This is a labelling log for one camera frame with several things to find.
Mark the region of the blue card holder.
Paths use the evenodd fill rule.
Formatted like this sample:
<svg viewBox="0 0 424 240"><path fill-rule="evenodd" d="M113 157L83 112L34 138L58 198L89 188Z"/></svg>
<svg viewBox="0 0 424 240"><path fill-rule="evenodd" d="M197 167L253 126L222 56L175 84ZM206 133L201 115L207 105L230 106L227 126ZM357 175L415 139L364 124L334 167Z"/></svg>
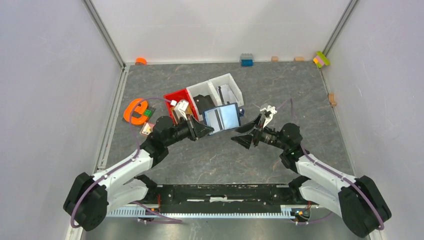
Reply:
<svg viewBox="0 0 424 240"><path fill-rule="evenodd" d="M241 126L241 120L240 120L240 116L239 116L239 108L238 108L237 103L220 105L220 106L216 106L212 109L219 109L219 111L220 111L221 122L222 122L222 125L223 125L222 131L235 129L235 128L238 128L238 127Z"/></svg>

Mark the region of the white card with stripe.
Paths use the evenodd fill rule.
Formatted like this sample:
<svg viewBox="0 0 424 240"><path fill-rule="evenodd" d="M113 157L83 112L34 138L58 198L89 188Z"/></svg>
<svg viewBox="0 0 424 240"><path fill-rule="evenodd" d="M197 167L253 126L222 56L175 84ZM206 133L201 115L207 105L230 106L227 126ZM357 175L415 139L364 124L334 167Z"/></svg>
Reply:
<svg viewBox="0 0 424 240"><path fill-rule="evenodd" d="M204 112L205 123L213 128L213 131L209 135L221 132L223 130L223 124L221 120L220 110L218 108L210 109Z"/></svg>

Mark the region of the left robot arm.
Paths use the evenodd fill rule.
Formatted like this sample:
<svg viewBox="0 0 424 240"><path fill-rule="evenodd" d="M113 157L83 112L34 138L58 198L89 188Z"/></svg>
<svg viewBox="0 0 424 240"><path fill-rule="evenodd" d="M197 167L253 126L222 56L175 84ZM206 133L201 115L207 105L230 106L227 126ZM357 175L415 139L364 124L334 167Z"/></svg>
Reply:
<svg viewBox="0 0 424 240"><path fill-rule="evenodd" d="M128 157L93 175L82 172L75 178L63 204L71 227L88 232L124 205L140 200L153 203L157 190L136 176L158 165L168 155L169 146L185 139L197 141L213 131L213 127L191 116L180 118L177 124L169 116L160 117L145 141Z"/></svg>

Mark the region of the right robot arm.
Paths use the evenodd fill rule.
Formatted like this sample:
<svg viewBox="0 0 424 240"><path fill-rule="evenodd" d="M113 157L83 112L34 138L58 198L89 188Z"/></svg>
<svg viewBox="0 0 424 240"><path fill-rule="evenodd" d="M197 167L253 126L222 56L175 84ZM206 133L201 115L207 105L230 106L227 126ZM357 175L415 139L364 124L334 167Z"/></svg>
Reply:
<svg viewBox="0 0 424 240"><path fill-rule="evenodd" d="M370 177L349 175L319 160L302 145L298 125L289 122L277 131L267 127L266 121L265 115L259 114L237 127L238 134L231 140L246 149L264 143L282 150L282 164L299 174L289 184L288 196L293 203L310 201L328 209L360 238L385 228L392 212Z"/></svg>

